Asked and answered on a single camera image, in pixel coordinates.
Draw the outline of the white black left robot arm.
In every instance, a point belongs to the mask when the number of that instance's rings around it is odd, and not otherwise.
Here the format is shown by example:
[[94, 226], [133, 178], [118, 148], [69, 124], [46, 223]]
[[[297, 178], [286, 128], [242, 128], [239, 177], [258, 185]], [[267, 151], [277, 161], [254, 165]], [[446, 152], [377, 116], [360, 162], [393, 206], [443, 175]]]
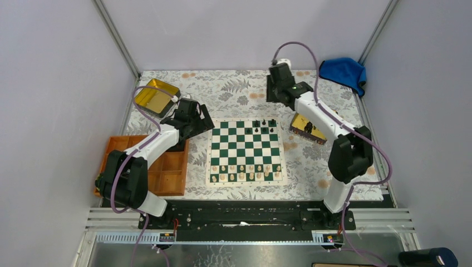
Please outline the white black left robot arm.
[[149, 190], [148, 170], [168, 149], [214, 128], [206, 105], [182, 98], [171, 116], [162, 119], [157, 129], [125, 151], [109, 153], [104, 171], [95, 181], [100, 196], [125, 209], [151, 215], [161, 229], [171, 225], [173, 215], [167, 202]]

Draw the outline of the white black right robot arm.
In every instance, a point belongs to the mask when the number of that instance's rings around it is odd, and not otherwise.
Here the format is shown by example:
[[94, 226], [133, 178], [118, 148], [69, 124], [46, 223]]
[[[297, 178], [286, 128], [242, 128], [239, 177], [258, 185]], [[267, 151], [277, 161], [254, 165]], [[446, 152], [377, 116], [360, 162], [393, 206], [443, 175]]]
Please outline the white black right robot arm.
[[319, 214], [320, 224], [333, 229], [341, 222], [341, 210], [349, 201], [353, 180], [373, 164], [371, 132], [354, 127], [330, 109], [306, 82], [296, 82], [287, 61], [269, 67], [267, 102], [282, 103], [304, 116], [331, 144], [328, 168], [334, 178], [323, 199], [326, 210]]

